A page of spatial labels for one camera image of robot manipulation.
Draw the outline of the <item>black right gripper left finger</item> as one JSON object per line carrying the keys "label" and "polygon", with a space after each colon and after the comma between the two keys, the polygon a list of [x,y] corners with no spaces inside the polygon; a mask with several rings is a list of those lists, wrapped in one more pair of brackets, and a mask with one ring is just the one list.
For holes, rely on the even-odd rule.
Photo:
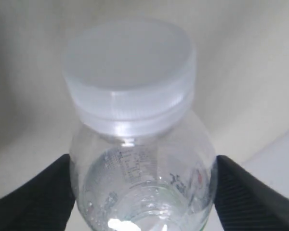
{"label": "black right gripper left finger", "polygon": [[64,231],[75,203],[69,165],[64,154],[1,198],[0,231]]}

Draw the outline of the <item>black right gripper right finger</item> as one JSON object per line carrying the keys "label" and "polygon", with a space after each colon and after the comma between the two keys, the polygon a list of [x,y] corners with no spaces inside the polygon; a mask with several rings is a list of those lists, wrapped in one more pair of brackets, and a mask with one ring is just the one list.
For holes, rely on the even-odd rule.
{"label": "black right gripper right finger", "polygon": [[217,157],[214,200],[225,231],[289,231],[289,199],[271,189],[229,157]]}

